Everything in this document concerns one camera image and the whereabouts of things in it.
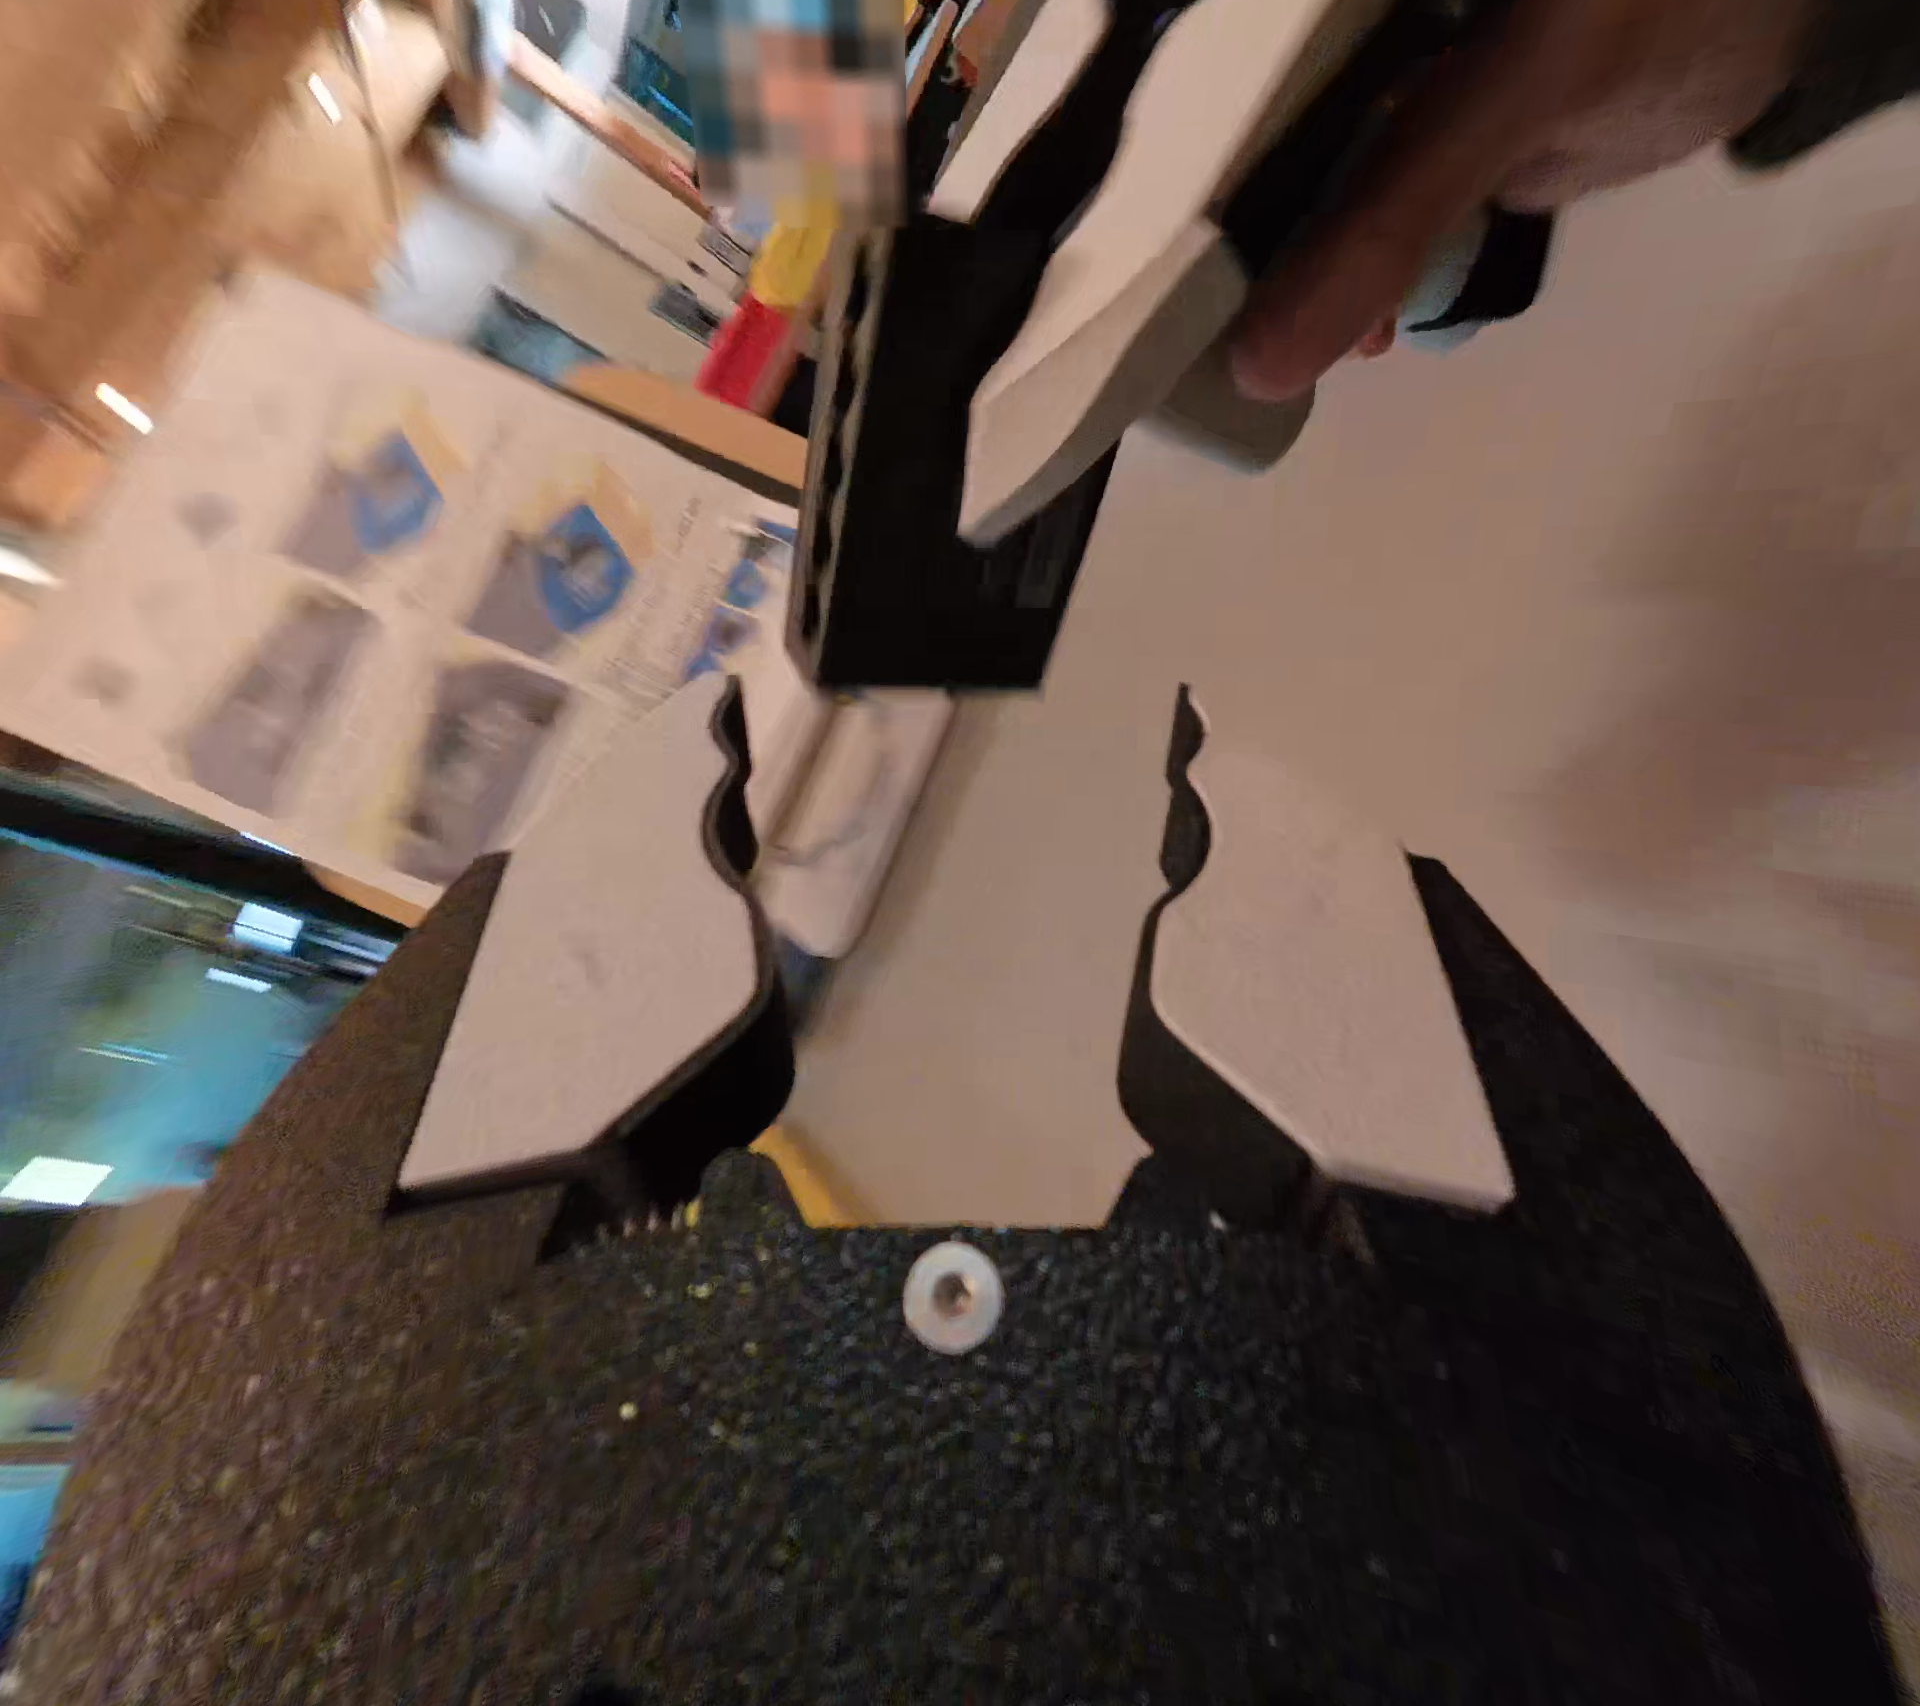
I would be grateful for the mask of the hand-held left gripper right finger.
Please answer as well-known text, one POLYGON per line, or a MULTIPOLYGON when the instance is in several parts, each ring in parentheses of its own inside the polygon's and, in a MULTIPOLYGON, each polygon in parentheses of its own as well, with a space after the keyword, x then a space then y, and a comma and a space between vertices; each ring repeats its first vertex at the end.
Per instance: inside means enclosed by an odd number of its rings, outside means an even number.
POLYGON ((1518 1190, 1405 851, 1178 686, 1120 1107, 1208 1214, 1518 1190))

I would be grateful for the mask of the person's right hand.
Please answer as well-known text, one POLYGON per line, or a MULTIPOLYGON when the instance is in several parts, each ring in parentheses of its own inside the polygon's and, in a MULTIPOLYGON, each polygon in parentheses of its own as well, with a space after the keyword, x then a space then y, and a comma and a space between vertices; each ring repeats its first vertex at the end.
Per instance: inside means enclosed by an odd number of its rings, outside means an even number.
POLYGON ((1248 397, 1386 349, 1427 256, 1471 212, 1558 210, 1741 131, 1785 85, 1815 0, 1509 0, 1397 112, 1325 221, 1249 293, 1248 397))

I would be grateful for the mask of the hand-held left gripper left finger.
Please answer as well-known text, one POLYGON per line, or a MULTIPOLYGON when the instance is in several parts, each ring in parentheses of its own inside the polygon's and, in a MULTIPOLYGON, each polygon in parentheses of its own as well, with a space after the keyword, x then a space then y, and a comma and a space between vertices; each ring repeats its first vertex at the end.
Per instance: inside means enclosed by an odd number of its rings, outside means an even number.
POLYGON ((470 868, 495 884, 400 1201, 564 1184, 672 1214, 779 1118, 795 1045, 752 770, 743 690, 710 672, 470 868))

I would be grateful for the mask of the red bin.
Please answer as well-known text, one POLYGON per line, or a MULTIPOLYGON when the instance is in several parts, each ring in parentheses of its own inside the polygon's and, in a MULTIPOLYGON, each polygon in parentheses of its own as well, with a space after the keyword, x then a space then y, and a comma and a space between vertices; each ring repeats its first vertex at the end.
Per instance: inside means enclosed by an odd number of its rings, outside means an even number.
POLYGON ((712 332, 691 387, 759 418, 774 418, 798 365, 817 354, 817 322, 805 305, 779 305, 743 292, 712 332))

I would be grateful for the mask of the wooden document stand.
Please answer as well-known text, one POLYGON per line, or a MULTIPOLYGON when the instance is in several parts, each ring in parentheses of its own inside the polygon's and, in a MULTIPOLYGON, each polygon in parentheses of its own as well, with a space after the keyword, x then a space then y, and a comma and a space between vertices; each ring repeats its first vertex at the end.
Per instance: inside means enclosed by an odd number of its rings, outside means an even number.
MULTIPOLYGON (((803 439, 662 373, 584 365, 556 392, 687 462, 740 472, 759 494, 795 489, 803 439)), ((834 693, 805 709, 761 817, 774 924, 815 960, 844 960, 871 924, 927 777, 947 742, 944 693, 834 693)))

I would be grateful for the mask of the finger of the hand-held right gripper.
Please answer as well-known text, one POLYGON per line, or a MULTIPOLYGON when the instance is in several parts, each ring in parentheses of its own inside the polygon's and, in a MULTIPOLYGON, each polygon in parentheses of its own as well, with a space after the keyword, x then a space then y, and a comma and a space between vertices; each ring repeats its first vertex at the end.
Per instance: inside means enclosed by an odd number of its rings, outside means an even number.
POLYGON ((1362 29, 1362 0, 1196 0, 1132 84, 1115 154, 967 414, 958 535, 1036 518, 1154 412, 1243 301, 1224 191, 1362 29))
POLYGON ((1146 0, 1043 0, 940 171, 925 229, 944 237, 1026 234, 1097 237, 1151 229, 1123 126, 1155 46, 1146 0))

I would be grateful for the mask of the black network switch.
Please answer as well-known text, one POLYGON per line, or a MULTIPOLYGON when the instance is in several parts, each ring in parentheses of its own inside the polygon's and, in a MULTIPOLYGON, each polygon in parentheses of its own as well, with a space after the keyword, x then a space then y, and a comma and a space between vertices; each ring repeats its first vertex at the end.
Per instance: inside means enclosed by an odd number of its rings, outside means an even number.
POLYGON ((1031 691, 1115 454, 996 542, 958 531, 972 393, 1018 333, 1046 240, 931 212, 830 269, 784 639, 828 691, 1031 691))

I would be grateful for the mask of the printed instruction sheet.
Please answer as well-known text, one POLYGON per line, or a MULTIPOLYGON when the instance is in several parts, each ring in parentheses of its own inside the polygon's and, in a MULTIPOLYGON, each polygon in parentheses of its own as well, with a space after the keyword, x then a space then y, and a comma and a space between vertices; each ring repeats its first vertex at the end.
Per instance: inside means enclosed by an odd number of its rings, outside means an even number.
POLYGON ((795 534, 768 477, 255 275, 4 639, 4 732, 423 905, 735 677, 769 832, 826 716, 795 534))

